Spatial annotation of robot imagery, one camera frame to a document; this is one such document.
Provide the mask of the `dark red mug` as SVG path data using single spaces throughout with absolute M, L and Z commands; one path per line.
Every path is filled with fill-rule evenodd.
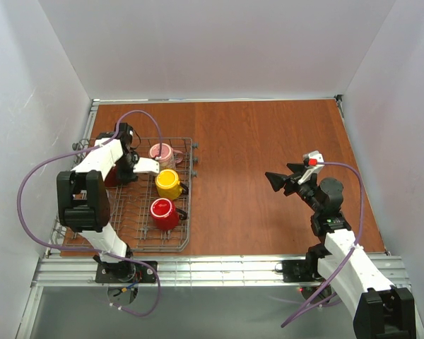
M 110 170 L 104 180 L 104 183 L 106 188 L 117 187 L 120 185 L 119 180 L 117 178 L 117 166 L 114 166 Z

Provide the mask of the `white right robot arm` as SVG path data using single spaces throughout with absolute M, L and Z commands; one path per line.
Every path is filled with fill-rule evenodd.
M 307 266 L 321 285 L 281 325 L 329 301 L 319 295 L 330 287 L 353 318 L 357 338 L 416 338 L 416 308 L 413 294 L 396 287 L 371 261 L 360 245 L 361 233 L 354 233 L 341 211 L 343 184 L 326 177 L 319 181 L 325 161 L 290 163 L 290 175 L 266 172 L 274 191 L 297 194 L 312 210 L 311 227 L 320 243 L 309 248 Z

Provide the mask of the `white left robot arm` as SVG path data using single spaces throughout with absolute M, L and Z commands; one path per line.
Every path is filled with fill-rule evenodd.
M 61 225 L 80 233 L 91 246 L 98 249 L 94 260 L 106 273 L 120 281 L 128 281 L 134 275 L 135 265 L 105 256 L 131 256 L 128 245 L 122 241 L 110 224 L 110 202 L 105 179 L 115 169 L 115 179 L 120 184 L 137 180 L 134 165 L 139 159 L 131 148 L 134 129 L 128 123 L 120 123 L 118 134 L 101 133 L 96 138 L 95 150 L 70 171 L 57 175 L 58 217 Z

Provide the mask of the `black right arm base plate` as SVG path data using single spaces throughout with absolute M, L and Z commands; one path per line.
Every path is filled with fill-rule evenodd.
M 318 274 L 317 268 L 305 259 L 284 260 L 281 262 L 281 272 L 285 283 L 312 283 L 321 282 L 323 277 Z

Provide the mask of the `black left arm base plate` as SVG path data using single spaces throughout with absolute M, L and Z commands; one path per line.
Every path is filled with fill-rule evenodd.
M 99 263 L 95 282 L 115 284 L 131 284 L 134 282 L 155 283 L 156 279 L 154 274 L 146 266 L 128 261 L 120 261 L 119 263 Z

